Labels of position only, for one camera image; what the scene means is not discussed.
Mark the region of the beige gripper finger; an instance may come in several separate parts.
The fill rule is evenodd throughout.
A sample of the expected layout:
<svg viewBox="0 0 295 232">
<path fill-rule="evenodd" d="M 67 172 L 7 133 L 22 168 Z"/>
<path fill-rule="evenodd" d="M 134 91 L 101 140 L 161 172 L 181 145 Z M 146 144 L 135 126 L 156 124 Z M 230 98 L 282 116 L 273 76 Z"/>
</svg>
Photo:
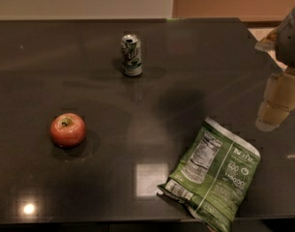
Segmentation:
<svg viewBox="0 0 295 232">
<path fill-rule="evenodd" d="M 263 39 L 255 44 L 255 49 L 263 52 L 275 51 L 277 47 L 278 29 L 269 32 Z"/>
<path fill-rule="evenodd" d="M 287 67 L 284 72 L 272 73 L 263 99 L 255 125 L 260 131 L 273 131 L 295 109 L 295 68 Z"/>
</svg>

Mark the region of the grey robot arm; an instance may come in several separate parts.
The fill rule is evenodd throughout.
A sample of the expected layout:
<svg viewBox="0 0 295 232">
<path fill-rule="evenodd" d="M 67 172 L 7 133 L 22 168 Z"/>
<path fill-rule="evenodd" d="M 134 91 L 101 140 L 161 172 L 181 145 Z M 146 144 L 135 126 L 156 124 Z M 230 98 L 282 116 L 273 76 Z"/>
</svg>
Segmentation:
<svg viewBox="0 0 295 232">
<path fill-rule="evenodd" d="M 295 109 L 295 7 L 277 28 L 256 43 L 255 49 L 274 51 L 276 59 L 286 65 L 283 72 L 268 78 L 255 121 L 260 131 L 273 131 Z"/>
</svg>

